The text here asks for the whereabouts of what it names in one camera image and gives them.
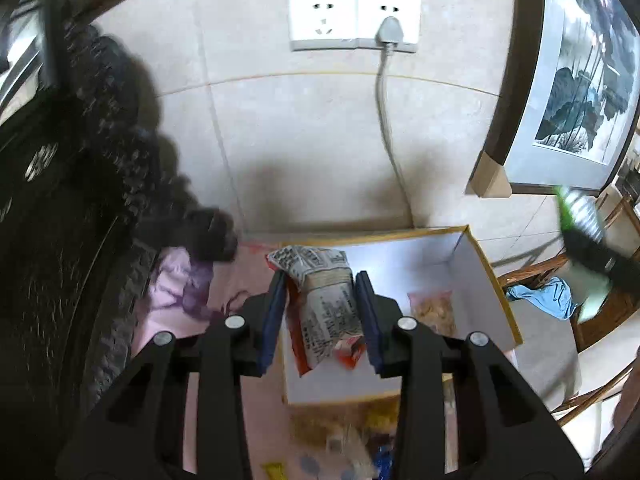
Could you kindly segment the green snack packet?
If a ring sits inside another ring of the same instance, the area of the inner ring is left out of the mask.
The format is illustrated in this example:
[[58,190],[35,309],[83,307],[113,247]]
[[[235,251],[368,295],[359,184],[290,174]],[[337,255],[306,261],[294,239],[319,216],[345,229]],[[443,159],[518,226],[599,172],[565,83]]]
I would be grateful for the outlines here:
[[600,312],[612,289],[605,270],[597,270],[594,252],[605,241],[605,227],[596,201],[577,188],[554,189],[564,250],[570,260],[568,284],[576,304],[579,324],[592,320]]

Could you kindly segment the newsprint pattern snack packet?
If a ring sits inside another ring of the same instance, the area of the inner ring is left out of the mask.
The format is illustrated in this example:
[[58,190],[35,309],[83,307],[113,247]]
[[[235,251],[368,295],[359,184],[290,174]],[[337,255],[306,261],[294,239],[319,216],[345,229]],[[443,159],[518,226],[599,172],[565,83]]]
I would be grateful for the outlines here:
[[286,275],[286,324],[299,375],[334,356],[351,370],[364,350],[354,277],[346,252],[290,245],[270,252],[268,266]]

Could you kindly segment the blue cloth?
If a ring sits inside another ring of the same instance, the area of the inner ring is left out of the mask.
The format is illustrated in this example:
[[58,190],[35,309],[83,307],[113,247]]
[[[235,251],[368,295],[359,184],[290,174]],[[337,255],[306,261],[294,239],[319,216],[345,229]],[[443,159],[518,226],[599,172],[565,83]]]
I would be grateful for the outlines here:
[[506,298],[526,300],[545,314],[560,321],[567,321],[576,310],[570,286],[556,276],[536,289],[521,284],[509,286],[506,289]]

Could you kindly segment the clear nut snack packet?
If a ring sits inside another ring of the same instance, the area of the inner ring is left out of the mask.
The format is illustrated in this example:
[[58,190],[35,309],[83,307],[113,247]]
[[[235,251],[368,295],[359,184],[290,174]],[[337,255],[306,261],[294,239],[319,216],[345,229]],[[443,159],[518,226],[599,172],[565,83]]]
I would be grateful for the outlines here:
[[410,292],[408,295],[411,315],[428,326],[434,333],[454,337],[457,324],[450,290],[443,292]]

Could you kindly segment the cardboard corner protector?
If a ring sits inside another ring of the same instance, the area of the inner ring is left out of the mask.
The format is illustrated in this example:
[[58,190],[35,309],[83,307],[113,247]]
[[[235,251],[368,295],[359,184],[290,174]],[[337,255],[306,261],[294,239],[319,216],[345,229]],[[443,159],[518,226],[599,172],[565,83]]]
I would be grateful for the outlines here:
[[512,186],[503,166],[481,151],[465,193],[479,198],[509,198]]

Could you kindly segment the framed landscape painting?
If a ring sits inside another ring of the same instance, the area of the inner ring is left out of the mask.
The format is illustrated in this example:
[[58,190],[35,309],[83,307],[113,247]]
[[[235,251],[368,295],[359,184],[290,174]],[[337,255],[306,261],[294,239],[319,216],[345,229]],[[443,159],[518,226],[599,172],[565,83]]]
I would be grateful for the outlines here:
[[513,194],[597,195],[639,115],[639,0],[514,0],[506,71],[485,151]]

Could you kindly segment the white double wall socket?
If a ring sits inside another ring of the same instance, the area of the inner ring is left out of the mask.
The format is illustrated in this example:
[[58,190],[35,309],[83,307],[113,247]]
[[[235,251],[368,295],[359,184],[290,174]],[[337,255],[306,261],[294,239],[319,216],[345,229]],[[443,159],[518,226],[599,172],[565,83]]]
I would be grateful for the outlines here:
[[378,30],[392,18],[402,32],[394,50],[414,53],[421,14],[421,0],[288,0],[290,46],[293,51],[381,50]]

